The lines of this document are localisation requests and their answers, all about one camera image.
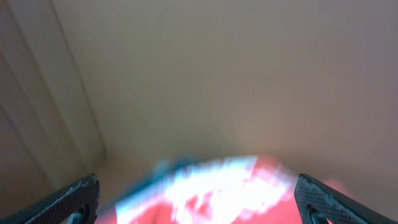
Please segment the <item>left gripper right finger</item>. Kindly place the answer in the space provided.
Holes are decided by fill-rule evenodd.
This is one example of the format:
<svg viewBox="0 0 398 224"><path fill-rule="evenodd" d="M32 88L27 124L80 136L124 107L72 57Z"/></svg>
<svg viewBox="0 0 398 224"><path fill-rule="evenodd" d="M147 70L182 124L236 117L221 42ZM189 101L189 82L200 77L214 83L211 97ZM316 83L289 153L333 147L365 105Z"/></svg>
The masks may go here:
<svg viewBox="0 0 398 224"><path fill-rule="evenodd" d="M294 197L302 224L397 224L307 174L298 176Z"/></svg>

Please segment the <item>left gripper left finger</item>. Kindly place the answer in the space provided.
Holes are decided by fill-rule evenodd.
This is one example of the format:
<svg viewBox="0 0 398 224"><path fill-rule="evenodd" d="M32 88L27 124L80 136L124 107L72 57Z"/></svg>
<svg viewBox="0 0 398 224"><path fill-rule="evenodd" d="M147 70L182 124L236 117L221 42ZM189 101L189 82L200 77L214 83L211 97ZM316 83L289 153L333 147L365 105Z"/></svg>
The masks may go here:
<svg viewBox="0 0 398 224"><path fill-rule="evenodd" d="M90 174L2 219L1 224L93 224L97 218L99 194L99 180L95 174Z"/></svg>

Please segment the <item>red soccer t-shirt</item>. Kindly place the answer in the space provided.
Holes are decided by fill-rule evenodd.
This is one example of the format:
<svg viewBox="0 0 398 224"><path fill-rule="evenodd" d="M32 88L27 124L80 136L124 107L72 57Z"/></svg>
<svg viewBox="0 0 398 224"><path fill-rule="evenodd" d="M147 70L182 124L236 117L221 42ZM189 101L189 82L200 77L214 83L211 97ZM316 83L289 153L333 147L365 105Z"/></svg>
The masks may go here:
<svg viewBox="0 0 398 224"><path fill-rule="evenodd" d="M162 164L99 212L97 223L300 223L297 175L239 156Z"/></svg>

